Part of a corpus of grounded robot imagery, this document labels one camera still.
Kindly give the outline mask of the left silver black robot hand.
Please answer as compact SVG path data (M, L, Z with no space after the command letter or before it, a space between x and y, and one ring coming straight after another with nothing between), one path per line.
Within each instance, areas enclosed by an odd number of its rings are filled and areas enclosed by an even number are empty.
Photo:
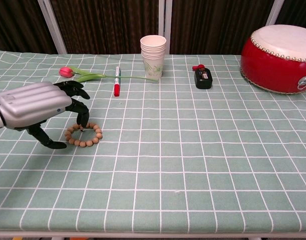
M77 124L85 128L89 110L73 96L90 99L83 85L74 80L59 83L45 81L0 92L0 129L27 130L42 145L50 149L64 149L66 144L50 139L41 124L51 117L71 111L78 114Z

